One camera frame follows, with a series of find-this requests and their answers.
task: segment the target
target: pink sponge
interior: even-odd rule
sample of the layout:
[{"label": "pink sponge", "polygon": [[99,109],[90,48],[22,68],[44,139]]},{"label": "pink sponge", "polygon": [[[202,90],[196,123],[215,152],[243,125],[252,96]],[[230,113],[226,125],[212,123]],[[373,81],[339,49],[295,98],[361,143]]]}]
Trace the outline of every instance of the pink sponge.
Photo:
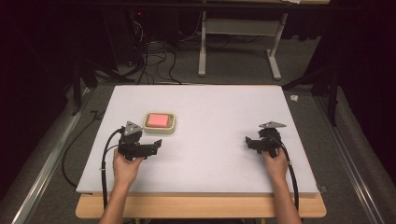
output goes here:
[{"label": "pink sponge", "polygon": [[147,126],[150,128],[166,128],[169,116],[165,114],[149,114]]}]

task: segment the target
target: human hand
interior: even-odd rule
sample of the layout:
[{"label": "human hand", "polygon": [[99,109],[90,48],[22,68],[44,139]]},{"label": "human hand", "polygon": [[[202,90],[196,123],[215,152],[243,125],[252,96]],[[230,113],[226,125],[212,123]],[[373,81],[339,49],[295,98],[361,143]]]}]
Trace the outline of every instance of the human hand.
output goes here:
[{"label": "human hand", "polygon": [[133,161],[128,161],[119,153],[116,148],[114,150],[113,159],[113,171],[115,177],[116,186],[123,186],[126,188],[131,187],[132,183],[137,177],[137,171],[139,170],[140,163],[143,161],[143,157],[136,158]]},{"label": "human hand", "polygon": [[275,158],[272,158],[268,151],[262,152],[262,156],[265,161],[265,168],[273,182],[286,180],[286,172],[288,171],[288,162],[283,148],[280,147],[277,151],[278,155]]}]

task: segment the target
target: person's left hand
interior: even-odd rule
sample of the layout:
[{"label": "person's left hand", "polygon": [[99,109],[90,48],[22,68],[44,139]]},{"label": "person's left hand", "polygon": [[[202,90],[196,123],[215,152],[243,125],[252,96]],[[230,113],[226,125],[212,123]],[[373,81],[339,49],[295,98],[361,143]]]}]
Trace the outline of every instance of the person's left hand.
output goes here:
[{"label": "person's left hand", "polygon": [[133,161],[128,161],[119,153],[116,148],[114,150],[113,159],[113,171],[115,178],[115,185],[124,187],[131,187],[132,183],[136,179],[137,172],[139,170],[140,163],[143,161],[143,157],[136,158]]}]

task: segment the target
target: white tabletop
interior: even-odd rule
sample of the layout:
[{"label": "white tabletop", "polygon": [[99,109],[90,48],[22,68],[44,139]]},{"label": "white tabletop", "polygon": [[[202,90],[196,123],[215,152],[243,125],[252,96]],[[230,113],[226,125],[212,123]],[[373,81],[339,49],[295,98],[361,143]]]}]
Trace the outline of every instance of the white tabletop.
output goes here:
[{"label": "white tabletop", "polygon": [[[292,160],[300,193],[318,193],[308,159],[278,86],[118,86],[78,184],[81,193],[101,192],[101,160],[108,137],[126,121],[143,126],[149,112],[176,115],[173,134],[143,133],[141,144],[162,139],[158,154],[143,161],[131,192],[271,193],[262,156],[245,136],[259,139],[259,124],[275,121]],[[116,135],[110,145],[118,143]],[[106,156],[107,188],[114,176]],[[290,174],[288,182],[292,191]]]}]

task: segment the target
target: human arm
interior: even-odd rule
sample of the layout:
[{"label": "human arm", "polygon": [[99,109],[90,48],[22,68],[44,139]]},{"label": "human arm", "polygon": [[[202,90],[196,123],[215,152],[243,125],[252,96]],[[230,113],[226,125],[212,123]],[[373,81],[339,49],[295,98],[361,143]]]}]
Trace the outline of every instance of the human arm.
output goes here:
[{"label": "human arm", "polygon": [[117,149],[114,150],[114,187],[99,223],[122,223],[122,215],[129,188],[136,179],[139,165],[143,159],[136,158],[133,161],[127,161]]},{"label": "human arm", "polygon": [[290,197],[289,187],[286,181],[288,163],[285,152],[282,148],[279,148],[278,156],[275,158],[272,158],[267,151],[263,152],[262,155],[274,190],[277,223],[302,223],[294,202]]}]

